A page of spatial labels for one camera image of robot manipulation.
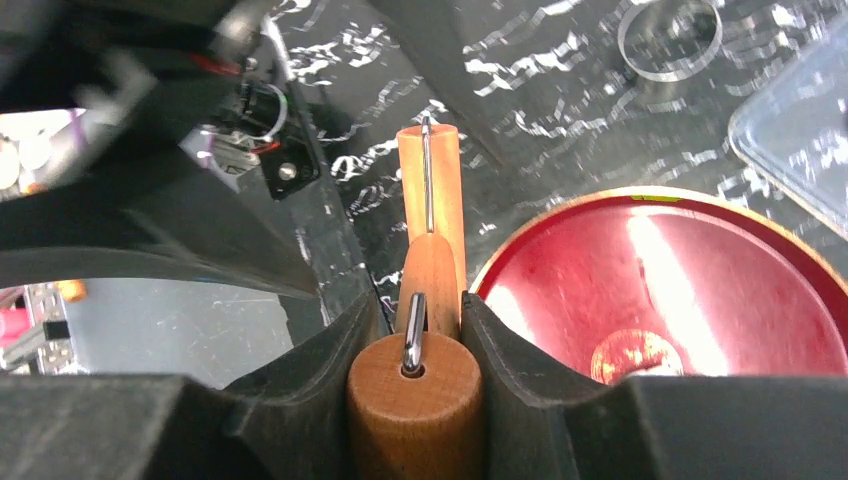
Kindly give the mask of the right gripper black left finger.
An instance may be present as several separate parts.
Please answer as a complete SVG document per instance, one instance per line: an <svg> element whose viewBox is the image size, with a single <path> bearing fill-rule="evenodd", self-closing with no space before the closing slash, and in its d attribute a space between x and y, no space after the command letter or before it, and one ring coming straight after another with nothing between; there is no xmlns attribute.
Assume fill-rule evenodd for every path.
<svg viewBox="0 0 848 480"><path fill-rule="evenodd" d="M360 295L323 331L217 390L174 375L7 376L5 479L352 479L345 389L381 319Z"/></svg>

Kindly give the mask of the wooden dough roller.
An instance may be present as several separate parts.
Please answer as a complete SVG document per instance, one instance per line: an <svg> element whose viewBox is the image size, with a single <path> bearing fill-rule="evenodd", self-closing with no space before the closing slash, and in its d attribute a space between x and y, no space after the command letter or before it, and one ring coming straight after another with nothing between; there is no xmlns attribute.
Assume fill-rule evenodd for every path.
<svg viewBox="0 0 848 480"><path fill-rule="evenodd" d="M346 400L361 479L480 479L483 379L461 343L466 254L459 133L424 118L396 137L408 250L393 334L354 360Z"/></svg>

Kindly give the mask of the round red tray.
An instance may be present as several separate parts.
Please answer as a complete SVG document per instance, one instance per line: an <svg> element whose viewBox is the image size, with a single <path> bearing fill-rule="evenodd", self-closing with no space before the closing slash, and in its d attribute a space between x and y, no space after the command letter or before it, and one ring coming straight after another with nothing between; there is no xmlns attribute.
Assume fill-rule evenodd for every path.
<svg viewBox="0 0 848 480"><path fill-rule="evenodd" d="M473 291L519 336L611 384L630 374L847 372L847 285L774 221L690 190L584 195L520 227Z"/></svg>

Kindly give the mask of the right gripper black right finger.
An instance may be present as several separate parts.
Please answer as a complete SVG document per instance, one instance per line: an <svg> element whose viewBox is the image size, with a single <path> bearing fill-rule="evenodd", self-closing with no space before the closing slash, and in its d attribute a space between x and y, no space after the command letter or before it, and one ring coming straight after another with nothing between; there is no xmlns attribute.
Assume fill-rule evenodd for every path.
<svg viewBox="0 0 848 480"><path fill-rule="evenodd" d="M636 376L605 386L507 328L474 294L490 479L843 479L847 382Z"/></svg>

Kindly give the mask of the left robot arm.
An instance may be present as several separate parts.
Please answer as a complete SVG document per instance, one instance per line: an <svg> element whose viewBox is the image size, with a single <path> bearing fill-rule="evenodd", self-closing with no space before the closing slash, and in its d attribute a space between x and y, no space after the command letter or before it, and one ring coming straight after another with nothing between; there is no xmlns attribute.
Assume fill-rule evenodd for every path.
<svg viewBox="0 0 848 480"><path fill-rule="evenodd" d="M1 109L80 107L100 130L69 178L1 205L1 283L140 277L291 297L298 250L183 140L239 81L268 1L5 1Z"/></svg>

